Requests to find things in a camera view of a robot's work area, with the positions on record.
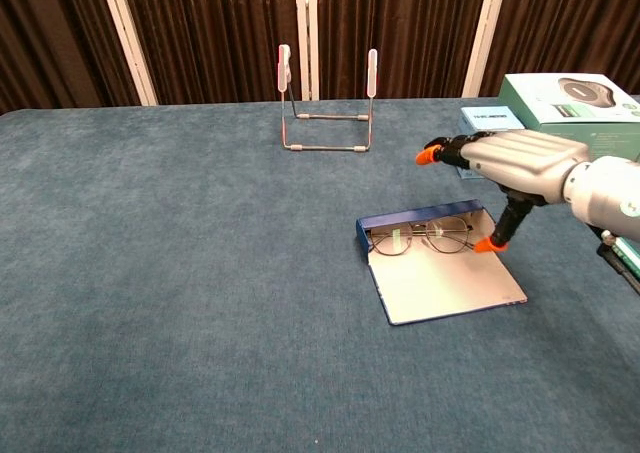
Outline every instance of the orange fingertip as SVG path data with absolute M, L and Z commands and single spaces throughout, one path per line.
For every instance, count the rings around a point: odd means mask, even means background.
M 501 253 L 503 251 L 507 251 L 508 247 L 509 245 L 507 243 L 502 246 L 496 246 L 491 242 L 491 238 L 487 237 L 476 243 L 473 247 L 473 251 L 475 251 L 476 253 L 487 253 L 489 251 Z
M 418 153 L 418 156 L 416 156 L 416 164 L 420 166 L 424 166 L 424 165 L 428 165 L 429 163 L 434 163 L 435 160 L 433 158 L 433 155 L 440 148 L 442 148 L 440 145 L 434 145 L 434 146 L 430 146 L 429 148 L 425 148 L 420 153 Z

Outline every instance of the teal box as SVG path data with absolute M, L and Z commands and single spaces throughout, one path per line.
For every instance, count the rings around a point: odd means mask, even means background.
M 591 159 L 640 159 L 640 104 L 604 75 L 505 75 L 500 102 L 535 131 L 586 143 Z
M 466 106 L 461 109 L 458 129 L 463 135 L 478 131 L 522 130 L 524 126 L 507 106 Z M 473 170 L 457 168 L 462 179 L 484 178 Z

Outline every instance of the robotic hand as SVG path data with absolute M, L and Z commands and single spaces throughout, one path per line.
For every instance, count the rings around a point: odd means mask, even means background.
M 640 164 L 605 156 L 589 161 L 584 143 L 530 130 L 439 137 L 416 163 L 443 162 L 496 182 L 507 206 L 493 234 L 475 251 L 500 252 L 534 206 L 567 202 L 576 218 L 601 236 L 640 241 Z

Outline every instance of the metal display stand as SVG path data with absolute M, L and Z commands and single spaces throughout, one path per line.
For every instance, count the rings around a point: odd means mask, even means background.
M 278 48 L 278 91 L 282 101 L 282 146 L 291 151 L 355 151 L 363 153 L 369 151 L 373 140 L 373 98 L 376 96 L 376 83 L 378 76 L 378 52 L 369 50 L 367 68 L 367 96 L 369 97 L 369 111 L 365 115 L 315 115 L 310 113 L 298 113 L 296 103 L 291 92 L 291 70 L 289 59 L 291 49 L 289 45 L 280 45 Z M 289 99 L 293 108 L 293 114 L 298 120 L 355 120 L 367 122 L 367 143 L 366 145 L 354 146 L 324 146 L 324 145 L 302 145 L 287 143 L 287 123 L 284 115 L 285 93 L 289 92 Z

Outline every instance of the robotic arm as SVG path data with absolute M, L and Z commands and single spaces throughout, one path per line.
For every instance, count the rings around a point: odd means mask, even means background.
M 569 203 L 576 218 L 603 241 L 640 241 L 640 164 L 615 157 L 591 162 L 584 143 L 530 130 L 440 137 L 416 163 L 443 162 L 472 169 L 496 182 L 507 206 L 493 234 L 475 251 L 504 251 L 534 206 Z

